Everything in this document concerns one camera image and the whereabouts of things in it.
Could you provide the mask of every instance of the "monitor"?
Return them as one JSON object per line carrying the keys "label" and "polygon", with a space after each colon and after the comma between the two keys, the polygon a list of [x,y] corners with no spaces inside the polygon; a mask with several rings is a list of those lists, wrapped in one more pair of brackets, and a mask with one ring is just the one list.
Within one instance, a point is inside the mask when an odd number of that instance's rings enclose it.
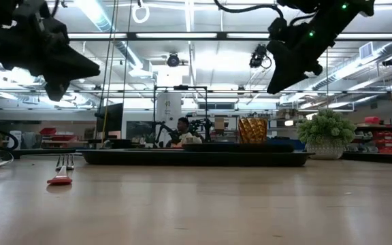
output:
{"label": "monitor", "polygon": [[105,124],[105,132],[110,131],[121,131],[122,130],[122,115],[123,115],[123,104],[115,104],[104,106],[99,109],[99,112],[95,114],[97,117],[97,132],[103,131],[103,123],[105,120],[105,111],[107,110],[107,123]]}

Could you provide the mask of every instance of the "white pot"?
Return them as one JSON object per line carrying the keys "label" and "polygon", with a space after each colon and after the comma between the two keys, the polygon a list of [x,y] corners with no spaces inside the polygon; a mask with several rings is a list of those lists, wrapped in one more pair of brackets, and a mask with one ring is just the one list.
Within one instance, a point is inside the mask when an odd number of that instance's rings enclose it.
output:
{"label": "white pot", "polygon": [[327,140],[322,144],[306,144],[306,151],[309,153],[315,153],[310,156],[311,159],[336,160],[343,155],[344,147],[333,146],[330,144],[330,141]]}

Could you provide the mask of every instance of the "wooden table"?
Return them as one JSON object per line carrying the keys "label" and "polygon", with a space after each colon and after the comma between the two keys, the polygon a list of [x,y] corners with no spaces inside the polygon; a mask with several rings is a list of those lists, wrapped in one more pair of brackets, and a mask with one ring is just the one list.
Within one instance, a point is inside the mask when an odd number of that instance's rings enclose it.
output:
{"label": "wooden table", "polygon": [[392,244],[392,165],[125,167],[55,157],[0,168],[0,244]]}

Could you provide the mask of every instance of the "orange object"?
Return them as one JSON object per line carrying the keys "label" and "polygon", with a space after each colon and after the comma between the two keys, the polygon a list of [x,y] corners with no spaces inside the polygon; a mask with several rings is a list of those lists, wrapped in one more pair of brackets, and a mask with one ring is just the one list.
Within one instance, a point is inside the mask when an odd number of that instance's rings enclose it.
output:
{"label": "orange object", "polygon": [[51,180],[47,181],[48,184],[71,184],[72,179],[69,178],[66,171],[66,166],[62,166],[58,174]]}

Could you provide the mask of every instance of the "table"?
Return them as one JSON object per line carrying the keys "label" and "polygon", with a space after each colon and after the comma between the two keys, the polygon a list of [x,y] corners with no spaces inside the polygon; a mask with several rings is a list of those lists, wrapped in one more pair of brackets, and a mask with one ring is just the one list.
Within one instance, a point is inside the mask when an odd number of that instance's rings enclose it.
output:
{"label": "table", "polygon": [[392,244],[392,164],[87,165],[47,186],[57,156],[0,169],[0,244]]}

